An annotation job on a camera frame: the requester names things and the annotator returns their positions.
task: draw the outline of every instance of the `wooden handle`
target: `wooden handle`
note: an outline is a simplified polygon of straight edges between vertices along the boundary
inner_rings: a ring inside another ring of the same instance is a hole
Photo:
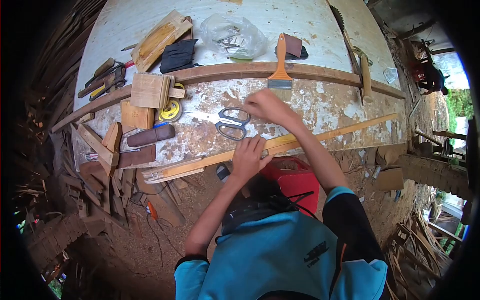
[[[287,54],[287,44],[285,43],[285,36],[283,33],[278,37],[276,46],[276,57],[278,62],[276,64],[276,71],[268,77],[268,79],[284,79],[292,80],[292,78],[285,71],[285,55]]]
[[[367,57],[365,55],[360,57],[360,67],[363,76],[363,100],[367,103],[372,103],[372,79],[370,77]]]

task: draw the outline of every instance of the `plastic bag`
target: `plastic bag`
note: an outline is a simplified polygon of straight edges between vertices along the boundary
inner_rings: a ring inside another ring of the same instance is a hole
[[[253,59],[266,52],[268,39],[243,17],[223,17],[218,13],[200,25],[205,46],[227,57]]]

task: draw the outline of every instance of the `brown sanding block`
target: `brown sanding block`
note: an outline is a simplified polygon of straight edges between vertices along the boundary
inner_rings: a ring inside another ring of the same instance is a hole
[[[294,36],[289,36],[286,33],[284,33],[283,35],[285,36],[285,44],[287,45],[287,52],[295,55],[296,57],[300,57],[301,39],[296,38]]]
[[[141,131],[127,138],[128,147],[139,147],[146,144],[155,143],[171,139],[175,136],[175,128],[171,124],[163,125],[158,128],[152,128]]]

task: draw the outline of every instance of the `scissor blade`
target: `scissor blade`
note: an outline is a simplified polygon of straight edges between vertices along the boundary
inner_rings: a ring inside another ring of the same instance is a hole
[[[214,114],[207,114],[205,112],[200,112],[200,111],[184,111],[187,115],[189,115],[192,118],[197,118],[199,120],[206,120],[210,121],[212,123],[217,123],[219,120],[218,115]]]

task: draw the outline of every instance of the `tape measure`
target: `tape measure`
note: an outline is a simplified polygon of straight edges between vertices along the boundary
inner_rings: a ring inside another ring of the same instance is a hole
[[[158,119],[163,122],[175,122],[181,117],[182,107],[177,100],[170,100],[167,107],[158,110]]]

